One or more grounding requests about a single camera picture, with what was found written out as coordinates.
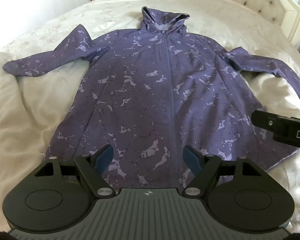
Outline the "purple patterned hooded jacket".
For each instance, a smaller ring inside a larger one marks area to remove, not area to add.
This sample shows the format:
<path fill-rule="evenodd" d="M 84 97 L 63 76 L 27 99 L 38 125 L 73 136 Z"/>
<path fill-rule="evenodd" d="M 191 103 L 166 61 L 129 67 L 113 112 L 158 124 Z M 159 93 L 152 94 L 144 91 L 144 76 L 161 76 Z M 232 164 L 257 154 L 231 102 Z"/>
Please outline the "purple patterned hooded jacket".
<path fill-rule="evenodd" d="M 35 77 L 89 62 L 47 157 L 71 160 L 109 144 L 114 159 L 105 177 L 113 187 L 182 188 L 191 180 L 186 145 L 224 160 L 245 156 L 264 170 L 296 152 L 251 123 L 263 106 L 240 76 L 284 78 L 300 98 L 300 78 L 288 65 L 188 33 L 188 14 L 143 7 L 142 15 L 139 29 L 92 39 L 79 25 L 54 50 L 4 65 L 14 76 Z"/>

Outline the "cream bed comforter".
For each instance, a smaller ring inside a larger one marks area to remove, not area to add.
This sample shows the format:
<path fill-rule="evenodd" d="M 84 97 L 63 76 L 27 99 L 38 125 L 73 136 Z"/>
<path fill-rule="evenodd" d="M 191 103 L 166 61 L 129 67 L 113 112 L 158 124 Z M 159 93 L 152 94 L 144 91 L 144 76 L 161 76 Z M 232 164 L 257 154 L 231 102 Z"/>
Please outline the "cream bed comforter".
<path fill-rule="evenodd" d="M 15 78 L 3 65 L 56 48 L 79 24 L 92 38 L 136 28 L 143 6 L 185 12 L 190 32 L 211 37 L 228 50 L 240 46 L 280 59 L 300 77 L 300 54 L 281 29 L 230 0 L 99 0 L 49 20 L 0 49 L 0 231 L 9 228 L 3 198 L 42 161 L 88 69 L 86 62 L 77 61 L 40 77 Z"/>

